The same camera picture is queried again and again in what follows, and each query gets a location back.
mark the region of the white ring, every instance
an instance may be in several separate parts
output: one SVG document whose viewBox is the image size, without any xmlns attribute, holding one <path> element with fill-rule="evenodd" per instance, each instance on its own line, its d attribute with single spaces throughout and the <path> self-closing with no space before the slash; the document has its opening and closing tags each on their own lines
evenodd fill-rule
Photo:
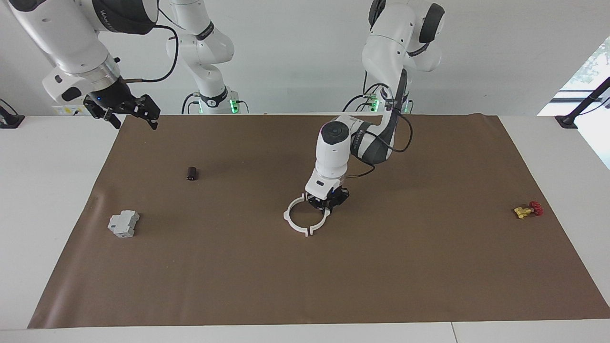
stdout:
<svg viewBox="0 0 610 343">
<path fill-rule="evenodd" d="M 290 224 L 290 227 L 292 227 L 293 229 L 299 231 L 300 233 L 304 233 L 305 237 L 309 237 L 311 235 L 314 234 L 314 231 L 321 228 L 322 225 L 324 225 L 324 222 L 326 221 L 326 218 L 331 215 L 331 210 L 329 210 L 328 208 L 324 209 L 324 217 L 322 218 L 322 220 L 317 223 L 316 225 L 312 225 L 308 228 L 302 228 L 300 226 L 298 226 L 297 224 L 295 224 L 292 219 L 290 218 L 290 210 L 299 203 L 304 203 L 305 201 L 307 201 L 307 197 L 305 196 L 305 194 L 302 194 L 299 198 L 294 199 L 290 205 L 288 205 L 288 210 L 286 210 L 286 212 L 284 212 L 284 219 L 286 221 L 288 221 L 288 224 Z"/>
</svg>

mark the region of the brown mat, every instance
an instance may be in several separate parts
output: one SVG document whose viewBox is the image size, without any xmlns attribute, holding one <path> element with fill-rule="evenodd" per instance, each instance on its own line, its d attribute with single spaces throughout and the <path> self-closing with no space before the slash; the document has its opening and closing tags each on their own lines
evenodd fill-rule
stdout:
<svg viewBox="0 0 610 343">
<path fill-rule="evenodd" d="M 314 236 L 292 230 L 327 120 L 128 118 L 29 327 L 610 317 L 497 117 L 412 116 L 407 153 L 348 180 Z M 516 219 L 531 200 L 545 215 Z M 124 209 L 129 239 L 106 228 Z"/>
</svg>

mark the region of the white floor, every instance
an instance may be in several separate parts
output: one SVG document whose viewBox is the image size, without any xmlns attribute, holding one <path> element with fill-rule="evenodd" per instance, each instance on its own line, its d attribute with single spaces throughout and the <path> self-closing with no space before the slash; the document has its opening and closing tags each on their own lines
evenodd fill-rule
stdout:
<svg viewBox="0 0 610 343">
<path fill-rule="evenodd" d="M 568 115 L 578 103 L 550 103 L 538 114 L 541 117 Z M 593 103 L 587 110 L 599 106 Z M 610 109 L 601 107 L 589 114 L 579 116 L 576 121 L 578 131 L 610 169 Z"/>
</svg>

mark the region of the black metal pole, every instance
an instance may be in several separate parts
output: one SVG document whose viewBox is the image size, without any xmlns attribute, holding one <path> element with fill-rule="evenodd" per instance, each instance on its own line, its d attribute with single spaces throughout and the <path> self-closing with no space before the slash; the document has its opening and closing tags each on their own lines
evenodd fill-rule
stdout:
<svg viewBox="0 0 610 343">
<path fill-rule="evenodd" d="M 603 92 L 605 92 L 608 88 L 610 88 L 610 78 L 607 78 L 604 82 L 601 83 L 599 87 L 597 87 L 593 93 L 591 93 L 585 100 L 583 100 L 580 105 L 578 105 L 573 111 L 571 111 L 568 115 L 557 115 L 555 119 L 559 125 L 561 125 L 564 129 L 578 129 L 576 124 L 574 124 L 574 119 L 581 115 L 583 111 L 589 107 L 597 98 L 600 97 Z"/>
</svg>

